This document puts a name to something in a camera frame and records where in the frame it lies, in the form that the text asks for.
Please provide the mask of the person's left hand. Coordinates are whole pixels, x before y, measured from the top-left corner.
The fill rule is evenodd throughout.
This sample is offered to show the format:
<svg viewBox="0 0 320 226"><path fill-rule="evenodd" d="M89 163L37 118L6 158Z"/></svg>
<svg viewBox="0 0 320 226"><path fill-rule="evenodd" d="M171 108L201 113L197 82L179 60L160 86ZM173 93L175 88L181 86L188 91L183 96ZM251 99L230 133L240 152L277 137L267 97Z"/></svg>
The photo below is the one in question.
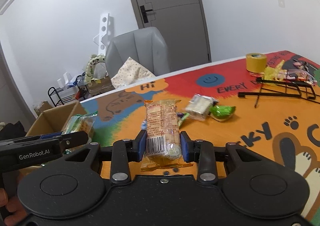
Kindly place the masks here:
<svg viewBox="0 0 320 226"><path fill-rule="evenodd" d="M27 217L27 212L18 197L8 198L7 192L3 188L0 190L0 203L1 207L5 207L5 209L11 213L11 215L4 219L5 225L14 226Z"/></svg>

